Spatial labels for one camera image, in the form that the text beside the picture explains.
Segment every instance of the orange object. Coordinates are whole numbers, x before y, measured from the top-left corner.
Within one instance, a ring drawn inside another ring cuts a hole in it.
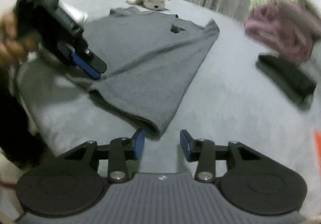
[[[319,169],[321,175],[321,133],[319,131],[314,132],[314,141],[316,142],[317,155],[319,160]]]

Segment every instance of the pink knitted fabric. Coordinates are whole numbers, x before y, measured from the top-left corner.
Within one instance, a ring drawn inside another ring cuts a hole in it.
[[[316,13],[289,0],[279,0],[278,6],[282,16],[293,21],[301,30],[311,33],[315,39],[321,38],[321,19]]]
[[[300,64],[312,52],[312,34],[280,12],[277,2],[259,5],[245,22],[245,33],[289,61]]]

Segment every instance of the metal screw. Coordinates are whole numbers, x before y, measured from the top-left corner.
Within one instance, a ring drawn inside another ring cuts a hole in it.
[[[126,174],[122,171],[113,171],[111,174],[110,174],[110,177],[114,180],[121,180],[123,179],[124,177],[126,176]]]
[[[197,177],[202,181],[209,181],[213,178],[213,174],[207,171],[200,172]]]

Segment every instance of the gray t-shirt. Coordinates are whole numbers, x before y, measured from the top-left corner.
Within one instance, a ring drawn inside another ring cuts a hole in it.
[[[136,7],[111,9],[85,24],[90,48],[107,63],[98,81],[83,84],[91,97],[161,134],[219,35],[211,20],[204,28],[191,21]]]

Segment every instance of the human hand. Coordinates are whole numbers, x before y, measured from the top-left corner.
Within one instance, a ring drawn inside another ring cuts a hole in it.
[[[28,53],[37,49],[37,39],[26,37],[17,41],[17,19],[13,12],[6,12],[0,18],[0,67],[7,68],[26,61]]]
[[[0,212],[0,223],[13,224],[13,221],[10,220],[4,213]]]

